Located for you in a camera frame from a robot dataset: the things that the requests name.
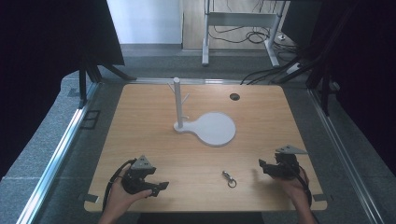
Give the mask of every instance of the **human arm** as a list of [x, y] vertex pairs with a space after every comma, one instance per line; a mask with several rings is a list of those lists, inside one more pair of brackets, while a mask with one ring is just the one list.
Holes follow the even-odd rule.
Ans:
[[121, 177], [118, 177], [111, 187], [105, 211], [103, 212], [99, 224], [113, 224], [128, 210], [137, 200], [147, 198], [152, 193], [151, 189], [140, 191], [136, 194], [127, 193], [122, 184]]
[[[305, 170], [300, 168], [300, 177], [308, 184], [309, 179], [305, 174]], [[297, 178], [292, 180], [283, 179], [279, 177], [273, 177], [276, 180], [286, 194], [290, 197], [291, 202], [296, 208], [298, 214], [299, 224], [315, 224], [315, 218], [312, 215], [311, 209], [309, 207], [308, 198], [304, 192], [303, 185]]]

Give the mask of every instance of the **metal clasp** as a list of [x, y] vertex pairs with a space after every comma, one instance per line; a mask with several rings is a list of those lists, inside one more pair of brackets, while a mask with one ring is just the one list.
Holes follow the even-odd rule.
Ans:
[[226, 171], [223, 171], [222, 173], [228, 180], [228, 187], [230, 187], [232, 189], [235, 188], [236, 187], [236, 180], [232, 176], [230, 176]]

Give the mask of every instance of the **black cable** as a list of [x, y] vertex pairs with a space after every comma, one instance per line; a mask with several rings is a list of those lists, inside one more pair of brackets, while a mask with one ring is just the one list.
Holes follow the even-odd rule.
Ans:
[[[294, 172], [294, 170], [292, 169], [292, 167], [291, 167], [287, 162], [283, 162], [283, 164], [285, 164], [286, 167], [289, 168], [289, 170], [294, 174], [294, 176], [298, 179], [298, 181], [299, 181], [299, 182], [301, 183], [301, 185], [303, 186], [305, 195], [306, 195], [306, 197], [307, 197], [307, 199], [308, 199], [308, 205], [309, 205], [309, 207], [311, 207], [311, 205], [312, 205], [312, 193], [311, 193], [311, 190], [309, 189], [309, 186], [308, 186], [309, 183], [305, 182], [305, 181], [300, 177], [300, 174], [297, 174], [296, 172]], [[300, 169], [300, 168], [303, 170], [303, 172], [304, 172], [304, 178], [305, 178], [305, 180], [306, 180], [307, 178], [306, 178], [305, 169], [303, 169], [303, 167], [301, 167], [301, 166], [299, 165], [299, 169]], [[315, 214], [314, 214], [312, 211], [311, 211], [311, 214], [312, 214], [312, 216], [314, 217], [315, 221], [319, 224], [320, 222], [319, 222], [317, 216], [315, 216]]]
[[299, 52], [298, 49], [281, 48], [280, 46], [277, 46], [277, 45], [275, 45], [275, 48], [276, 49], [283, 49], [283, 50], [286, 50], [286, 51], [292, 52], [292, 53], [298, 53]]
[[252, 73], [248, 74], [247, 76], [245, 76], [245, 77], [242, 79], [240, 85], [243, 85], [244, 82], [245, 82], [245, 80], [246, 80], [248, 77], [257, 75], [257, 74], [259, 74], [259, 73], [270, 72], [270, 71], [273, 71], [273, 70], [275, 70], [275, 69], [276, 69], [276, 68], [271, 68], [271, 69], [261, 70], [261, 71], [257, 71], [257, 72], [252, 72]]
[[294, 49], [298, 49], [298, 46], [295, 45], [284, 45], [284, 44], [279, 44], [277, 42], [274, 41], [274, 45], [280, 47], [280, 48], [294, 48]]
[[245, 39], [240, 40], [240, 41], [232, 41], [232, 40], [228, 40], [228, 39], [224, 39], [224, 38], [214, 37], [214, 36], [211, 35], [210, 33], [208, 33], [208, 34], [209, 34], [210, 37], [212, 37], [212, 38], [214, 38], [214, 39], [223, 40], [223, 41], [230, 42], [230, 43], [234, 43], [234, 44], [239, 44], [239, 43], [242, 43], [242, 42], [248, 40], [247, 38], [245, 38]]
[[251, 12], [254, 12], [254, 9], [258, 6], [258, 5], [260, 5], [260, 7], [259, 7], [259, 12], [262, 12], [262, 5], [264, 4], [264, 0], [259, 0], [259, 1], [257, 1], [257, 4], [256, 4], [256, 6], [254, 6], [254, 8], [251, 10]]
[[227, 33], [227, 32], [234, 31], [234, 30], [238, 30], [238, 29], [241, 29], [241, 28], [244, 28], [244, 27], [245, 27], [245, 26], [238, 26], [238, 27], [232, 28], [232, 29], [230, 29], [230, 30], [218, 31], [218, 30], [216, 29], [216, 26], [213, 26], [213, 28], [215, 29], [216, 33], [219, 33], [219, 34]]
[[[254, 41], [254, 40], [251, 39], [252, 36], [257, 36], [260, 40], [259, 41]], [[268, 38], [268, 36], [265, 33], [254, 31], [254, 29], [253, 29], [253, 31], [247, 32], [246, 37], [247, 37], [247, 40], [250, 43], [253, 43], [253, 44], [260, 44], [260, 43], [264, 42]]]
[[268, 85], [271, 85], [272, 83], [274, 83], [274, 79], [275, 79], [275, 78], [276, 78], [276, 77], [271, 78], [271, 80], [268, 81]]
[[273, 73], [271, 73], [271, 74], [266, 74], [266, 75], [261, 76], [261, 77], [257, 77], [257, 78], [255, 78], [255, 79], [249, 81], [249, 83], [248, 83], [247, 85], [255, 84], [255, 83], [259, 82], [259, 81], [260, 81], [261, 79], [263, 79], [263, 78], [266, 78], [266, 77], [268, 77], [268, 76], [270, 76], [270, 75], [274, 75], [274, 74], [276, 74], [276, 73], [280, 73], [280, 72], [282, 72], [283, 70], [285, 70], [286, 68], [290, 67], [292, 64], [297, 63], [298, 61], [300, 61], [300, 57], [296, 56], [296, 57], [294, 57], [293, 60], [291, 60], [290, 62], [286, 63], [285, 65], [280, 66], [280, 67], [278, 67], [278, 68], [274, 68], [274, 69], [273, 69], [273, 70], [274, 70]]
[[128, 165], [129, 163], [133, 164], [135, 161], [136, 161], [136, 159], [125, 162], [125, 163], [116, 171], [116, 173], [114, 173], [114, 175], [111, 176], [110, 180], [109, 180], [108, 183], [107, 183], [107, 187], [106, 187], [106, 190], [105, 190], [105, 196], [104, 196], [104, 198], [103, 198], [102, 212], [105, 211], [106, 204], [107, 204], [108, 194], [109, 194], [109, 192], [110, 192], [111, 187], [113, 186], [114, 181], [116, 181], [116, 179], [117, 179], [118, 177], [120, 177], [120, 173], [121, 173], [122, 169], [123, 169], [126, 165]]
[[233, 12], [233, 11], [231, 10], [231, 8], [228, 6], [228, 0], [227, 0], [227, 8], [230, 9], [230, 12]]
[[273, 8], [273, 13], [274, 13], [274, 10], [275, 10], [275, 7], [276, 7], [276, 2], [277, 2], [277, 1], [275, 1], [274, 8]]
[[270, 36], [269, 36], [269, 30], [268, 29], [266, 29], [266, 28], [264, 28], [264, 27], [261, 27], [264, 31], [266, 31], [266, 33], [263, 33], [263, 32], [259, 32], [259, 31], [255, 31], [254, 29], [257, 29], [257, 27], [253, 27], [252, 28], [252, 32], [250, 32], [250, 36], [252, 36], [252, 35], [256, 35], [256, 36], [258, 36], [262, 41], [260, 42], [260, 43], [262, 43], [262, 42], [264, 42], [264, 40], [266, 40], [267, 38], [269, 38]]

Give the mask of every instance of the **black panel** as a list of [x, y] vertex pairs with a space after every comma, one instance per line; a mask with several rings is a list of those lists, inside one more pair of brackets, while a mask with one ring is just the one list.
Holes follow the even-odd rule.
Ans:
[[82, 54], [123, 64], [106, 0], [0, 2], [1, 176], [46, 116]]
[[396, 4], [361, 1], [341, 33], [332, 77], [337, 99], [396, 174]]
[[173, 223], [173, 224], [263, 224], [260, 212], [236, 213], [142, 213], [138, 224]]
[[302, 48], [319, 38], [326, 41], [345, 5], [338, 1], [290, 1], [281, 31]]

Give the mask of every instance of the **wooden tabletop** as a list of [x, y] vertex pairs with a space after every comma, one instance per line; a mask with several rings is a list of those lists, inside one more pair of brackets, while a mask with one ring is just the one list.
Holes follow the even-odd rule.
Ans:
[[[259, 165], [259, 159], [276, 164], [276, 149], [286, 145], [305, 150], [282, 89], [213, 84], [181, 85], [181, 92], [182, 97], [190, 94], [183, 105], [189, 120], [223, 112], [235, 123], [234, 139], [224, 147], [209, 147], [191, 133], [176, 133], [175, 96], [167, 85], [126, 85], [89, 190], [99, 201], [85, 202], [86, 210], [101, 211], [109, 178], [123, 163], [141, 155], [157, 168], [146, 181], [169, 181], [169, 186], [158, 197], [134, 203], [130, 211], [293, 210], [281, 187]], [[233, 101], [232, 93], [240, 99]], [[297, 160], [309, 176], [312, 194], [322, 194], [309, 156], [297, 155]], [[222, 171], [237, 181], [236, 188], [229, 188]], [[312, 203], [313, 210], [326, 207], [325, 201]]]

